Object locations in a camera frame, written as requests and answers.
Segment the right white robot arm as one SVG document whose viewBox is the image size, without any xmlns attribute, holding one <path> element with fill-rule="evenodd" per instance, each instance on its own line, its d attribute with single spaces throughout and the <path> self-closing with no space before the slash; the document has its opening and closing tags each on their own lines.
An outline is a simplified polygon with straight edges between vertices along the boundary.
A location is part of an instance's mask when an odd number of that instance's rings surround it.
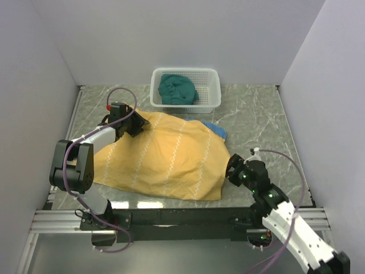
<svg viewBox="0 0 365 274">
<path fill-rule="evenodd" d="M 237 154 L 230 157 L 225 177 L 235 186 L 251 191 L 250 221 L 258 228 L 265 227 L 282 243 L 273 256 L 265 259 L 265 273 L 288 250 L 304 273 L 350 273 L 350 259 L 344 252 L 321 239 L 298 213 L 287 195 L 270 181 L 266 164 L 261 160 L 261 149 L 251 151 L 244 159 Z"/>
</svg>

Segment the blue yellow Pikachu pillowcase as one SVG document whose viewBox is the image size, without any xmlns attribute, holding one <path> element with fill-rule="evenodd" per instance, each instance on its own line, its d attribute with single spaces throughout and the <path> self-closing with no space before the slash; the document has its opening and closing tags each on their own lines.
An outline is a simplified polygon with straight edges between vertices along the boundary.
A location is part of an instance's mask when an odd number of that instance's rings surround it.
<svg viewBox="0 0 365 274">
<path fill-rule="evenodd" d="M 226 131 L 163 112 L 137 113 L 149 124 L 136 137 L 124 134 L 95 154 L 93 184 L 180 200 L 220 200 L 230 158 Z"/>
</svg>

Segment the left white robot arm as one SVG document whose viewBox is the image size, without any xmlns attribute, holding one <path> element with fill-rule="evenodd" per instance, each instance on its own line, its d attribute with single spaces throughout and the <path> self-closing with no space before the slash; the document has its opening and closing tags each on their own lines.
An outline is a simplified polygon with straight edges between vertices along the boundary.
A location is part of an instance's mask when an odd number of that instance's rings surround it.
<svg viewBox="0 0 365 274">
<path fill-rule="evenodd" d="M 73 140 L 60 140 L 55 146 L 49 181 L 73 196 L 86 210 L 86 221 L 100 229 L 117 225 L 111 202 L 93 186 L 94 155 L 124 135 L 136 137 L 149 121 L 125 103 L 107 106 L 109 113 L 94 130 Z"/>
</svg>

